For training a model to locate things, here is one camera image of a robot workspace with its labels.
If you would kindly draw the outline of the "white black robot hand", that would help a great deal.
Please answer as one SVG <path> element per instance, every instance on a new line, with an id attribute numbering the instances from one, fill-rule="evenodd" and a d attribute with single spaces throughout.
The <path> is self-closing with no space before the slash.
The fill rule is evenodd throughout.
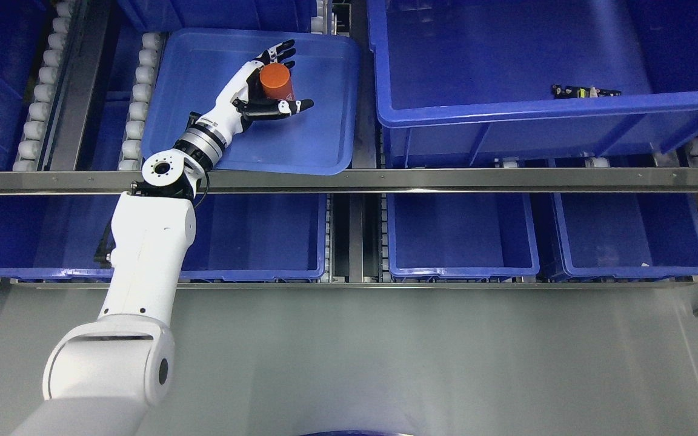
<path id="1" fill-rule="evenodd" d="M 203 114 L 192 125 L 193 128 L 214 136 L 224 145 L 230 144 L 233 136 L 245 132 L 255 121 L 279 121 L 310 110 L 312 99 L 274 99 L 264 93 L 260 75 L 263 67 L 274 65 L 294 66 L 291 57 L 296 53 L 294 39 L 280 42 L 247 61 L 229 80 L 216 97 L 214 107 Z"/>

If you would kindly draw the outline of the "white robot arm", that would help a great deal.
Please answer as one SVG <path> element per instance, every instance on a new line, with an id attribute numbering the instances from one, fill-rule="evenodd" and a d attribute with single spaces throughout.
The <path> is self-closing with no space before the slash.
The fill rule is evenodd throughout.
<path id="1" fill-rule="evenodd" d="M 44 402 L 14 435 L 133 435 L 170 389 L 170 323 L 186 251 L 196 238 L 194 197 L 231 133 L 192 124 L 147 158 L 143 180 L 118 199 L 110 222 L 113 277 L 99 317 L 52 350 Z"/>

